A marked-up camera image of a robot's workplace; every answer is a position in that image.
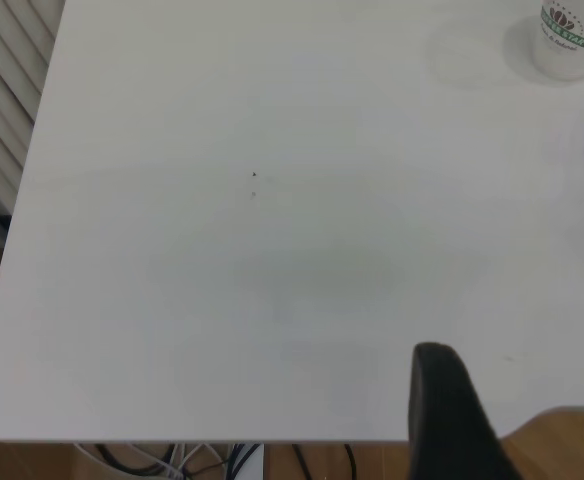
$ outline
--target white radiator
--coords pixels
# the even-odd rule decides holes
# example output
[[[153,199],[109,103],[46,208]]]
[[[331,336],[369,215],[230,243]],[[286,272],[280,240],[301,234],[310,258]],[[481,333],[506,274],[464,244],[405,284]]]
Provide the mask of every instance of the white radiator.
[[[65,0],[0,0],[0,215],[11,214]]]

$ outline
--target wooden floor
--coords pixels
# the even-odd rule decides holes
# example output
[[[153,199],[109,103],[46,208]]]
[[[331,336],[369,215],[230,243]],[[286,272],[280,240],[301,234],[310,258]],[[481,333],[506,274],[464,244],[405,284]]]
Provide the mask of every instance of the wooden floor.
[[[526,479],[584,480],[584,412],[541,416],[505,439],[503,444]],[[349,463],[342,445],[304,445],[302,448],[315,480],[350,478]],[[360,480],[406,478],[409,460],[405,445],[353,445],[353,448]],[[139,462],[138,466],[143,464],[136,458],[130,461]],[[214,457],[203,452],[194,459],[190,470],[214,461]],[[265,470],[269,480],[302,480],[301,470],[289,445],[267,447]],[[71,445],[0,443],[0,480],[120,478],[129,477],[107,471]],[[196,479],[219,480],[220,472],[211,471]]]

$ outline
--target mug logo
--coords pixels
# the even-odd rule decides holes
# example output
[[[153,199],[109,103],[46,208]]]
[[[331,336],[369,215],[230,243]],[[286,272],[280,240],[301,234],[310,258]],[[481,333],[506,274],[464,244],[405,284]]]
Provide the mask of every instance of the mug logo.
[[[541,8],[541,29],[548,40],[566,50],[584,48],[583,24],[557,0],[546,0]]]

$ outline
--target black cable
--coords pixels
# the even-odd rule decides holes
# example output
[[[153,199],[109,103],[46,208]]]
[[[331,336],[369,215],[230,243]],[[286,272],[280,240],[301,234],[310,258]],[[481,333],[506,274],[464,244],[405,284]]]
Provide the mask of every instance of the black cable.
[[[294,449],[294,454],[296,455],[296,459],[299,461],[299,465],[301,466],[301,470],[303,470],[303,476],[305,480],[312,480],[312,475],[310,474],[310,469],[308,468],[308,464],[305,463],[305,458],[303,458],[303,453],[301,452],[301,447],[293,443],[292,448]]]
[[[228,458],[228,466],[227,470],[225,471],[225,480],[232,480],[232,471],[234,470],[234,463],[236,462],[237,457],[241,453],[243,449],[242,443],[237,443],[232,447],[232,452],[230,453],[230,457]]]
[[[343,444],[345,447],[345,451],[348,454],[348,459],[350,460],[350,472],[352,474],[352,480],[356,480],[356,460],[354,459],[354,452],[352,452],[352,447],[349,444]],[[292,448],[294,449],[294,454],[296,455],[296,459],[301,466],[301,470],[303,470],[303,476],[305,480],[312,480],[312,474],[310,473],[310,469],[308,468],[308,464],[305,463],[305,458],[303,457],[303,453],[301,452],[301,447],[294,443],[292,444]]]
[[[343,445],[345,451],[348,452],[348,458],[350,459],[350,472],[352,473],[352,480],[356,480],[356,460],[354,460],[354,452],[352,452],[352,447],[348,443]]]
[[[241,457],[241,460],[239,460],[239,463],[236,464],[236,469],[234,469],[232,471],[232,477],[230,480],[234,480],[236,478],[236,476],[239,474],[239,471],[241,470],[241,468],[243,467],[245,462],[248,461],[248,458],[250,458],[250,456],[254,452],[256,452],[256,449],[259,448],[260,446],[261,446],[261,444],[255,443],[254,445],[252,445],[250,447],[250,449],[247,451],[247,453],[245,455],[243,455],[243,457]]]
[[[117,470],[120,470],[121,472],[127,473],[129,475],[136,475],[137,477],[153,477],[153,476],[159,475],[165,469],[165,467],[163,465],[160,465],[158,463],[153,463],[151,465],[148,465],[147,467],[141,467],[141,468],[128,467],[127,465],[124,465],[121,462],[119,462],[117,460],[117,458],[112,454],[112,452],[110,452],[108,447],[106,447],[104,444],[97,443],[94,446],[96,447],[96,449],[99,451],[99,453],[103,457],[103,460],[105,461],[105,463],[107,463],[111,467],[116,468]],[[161,457],[161,461],[168,463],[170,461],[170,458],[172,458],[173,451],[174,451],[174,445],[170,445],[168,447],[167,451],[165,452],[165,455],[163,455],[163,457]]]

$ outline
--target white table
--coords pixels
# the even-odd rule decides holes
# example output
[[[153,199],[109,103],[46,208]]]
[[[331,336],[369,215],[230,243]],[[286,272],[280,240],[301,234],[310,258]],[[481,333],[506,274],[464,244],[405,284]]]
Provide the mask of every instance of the white table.
[[[68,0],[0,273],[2,440],[400,440],[584,406],[584,82],[527,0]]]

